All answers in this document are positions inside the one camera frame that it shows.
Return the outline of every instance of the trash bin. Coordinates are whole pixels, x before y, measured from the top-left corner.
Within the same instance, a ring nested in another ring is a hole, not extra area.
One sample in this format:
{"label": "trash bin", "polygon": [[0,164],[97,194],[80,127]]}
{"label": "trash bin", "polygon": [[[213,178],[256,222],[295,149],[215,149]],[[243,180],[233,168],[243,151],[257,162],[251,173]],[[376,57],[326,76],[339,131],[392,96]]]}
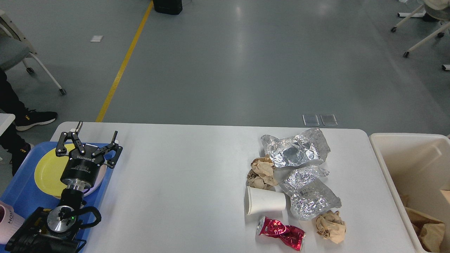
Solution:
{"label": "trash bin", "polygon": [[155,10],[159,13],[178,15],[183,10],[181,0],[153,0]]}
{"label": "trash bin", "polygon": [[426,252],[399,194],[409,196],[409,208],[446,224],[441,252],[450,252],[450,140],[407,133],[377,133],[369,139],[416,251]]}

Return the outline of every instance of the paper cup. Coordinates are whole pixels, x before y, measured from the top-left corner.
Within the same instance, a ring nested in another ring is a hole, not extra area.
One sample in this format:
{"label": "paper cup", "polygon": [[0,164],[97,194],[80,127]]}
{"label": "paper cup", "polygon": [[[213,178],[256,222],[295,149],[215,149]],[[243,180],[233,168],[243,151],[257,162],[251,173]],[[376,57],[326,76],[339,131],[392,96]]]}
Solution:
{"label": "paper cup", "polygon": [[0,244],[7,244],[24,221],[11,206],[0,204]]}
{"label": "paper cup", "polygon": [[7,203],[5,203],[5,202],[3,202],[3,201],[1,201],[1,200],[0,200],[0,205],[2,205],[2,206],[4,206],[4,207],[8,208],[8,209],[11,210],[11,211],[14,211],[14,208],[13,208],[12,206],[8,205]]}
{"label": "paper cup", "polygon": [[283,211],[286,209],[286,195],[281,192],[247,186],[244,203],[247,214]]}

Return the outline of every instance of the chair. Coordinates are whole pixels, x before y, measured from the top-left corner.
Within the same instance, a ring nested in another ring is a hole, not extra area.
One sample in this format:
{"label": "chair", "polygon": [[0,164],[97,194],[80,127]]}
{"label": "chair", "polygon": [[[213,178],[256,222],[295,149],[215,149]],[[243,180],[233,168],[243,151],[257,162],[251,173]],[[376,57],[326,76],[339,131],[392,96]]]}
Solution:
{"label": "chair", "polygon": [[65,95],[66,90],[59,85],[52,74],[50,74],[42,62],[35,56],[36,54],[37,52],[31,43],[20,32],[17,26],[14,25],[6,13],[0,9],[0,68],[6,71],[19,62],[22,62],[27,72],[32,74],[34,70],[28,66],[25,58],[33,58],[56,84],[61,95]]}
{"label": "chair", "polygon": [[408,16],[406,16],[404,19],[402,19],[398,24],[396,24],[392,29],[391,32],[396,32],[397,28],[399,28],[403,23],[406,22],[406,20],[410,19],[412,16],[414,16],[416,13],[418,13],[421,9],[425,8],[425,11],[428,13],[428,15],[432,16],[433,18],[439,19],[443,25],[434,31],[432,34],[425,37],[423,40],[419,41],[419,43],[415,44],[411,48],[409,48],[404,54],[403,57],[408,57],[410,52],[416,50],[419,46],[433,38],[434,36],[437,36],[438,38],[442,38],[444,36],[443,31],[448,29],[450,27],[450,7],[445,5],[437,5],[436,0],[425,0],[424,4],[419,6],[416,10],[411,12]]}

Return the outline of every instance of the black sneaker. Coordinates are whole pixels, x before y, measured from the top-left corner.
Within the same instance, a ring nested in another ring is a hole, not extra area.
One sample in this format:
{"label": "black sneaker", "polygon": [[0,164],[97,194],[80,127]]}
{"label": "black sneaker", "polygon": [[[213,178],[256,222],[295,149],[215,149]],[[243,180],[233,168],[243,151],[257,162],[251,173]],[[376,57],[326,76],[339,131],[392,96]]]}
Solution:
{"label": "black sneaker", "polygon": [[29,110],[27,115],[16,118],[14,123],[16,124],[17,131],[25,131],[35,125],[52,123],[57,116],[58,114],[56,112],[37,112],[36,110]]}
{"label": "black sneaker", "polygon": [[13,155],[11,161],[9,162],[10,164],[13,165],[13,176],[16,174],[17,170],[19,169],[22,162],[25,160],[25,157],[27,157],[32,147],[33,145],[27,143],[19,150],[12,150],[12,151],[8,150],[8,152],[10,152]]}

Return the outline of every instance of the crumpled aluminum foil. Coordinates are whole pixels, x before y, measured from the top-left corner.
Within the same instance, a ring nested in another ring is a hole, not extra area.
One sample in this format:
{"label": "crumpled aluminum foil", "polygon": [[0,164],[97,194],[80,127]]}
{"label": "crumpled aluminum foil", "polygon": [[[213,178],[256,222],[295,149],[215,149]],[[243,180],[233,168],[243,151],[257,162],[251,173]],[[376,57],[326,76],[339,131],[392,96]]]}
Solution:
{"label": "crumpled aluminum foil", "polygon": [[291,212],[297,219],[307,221],[341,207],[341,199],[319,179],[328,174],[325,169],[308,166],[292,171],[280,182],[281,189],[291,198]]}
{"label": "crumpled aluminum foil", "polygon": [[269,154],[275,167],[319,165],[325,162],[330,152],[327,140],[319,128],[308,129],[296,136],[278,139],[261,137],[264,151]]}
{"label": "crumpled aluminum foil", "polygon": [[322,169],[319,166],[309,165],[291,171],[288,177],[280,183],[280,187],[285,193],[295,193],[296,189],[304,187],[314,181],[314,179],[328,176],[329,173],[329,171]]}

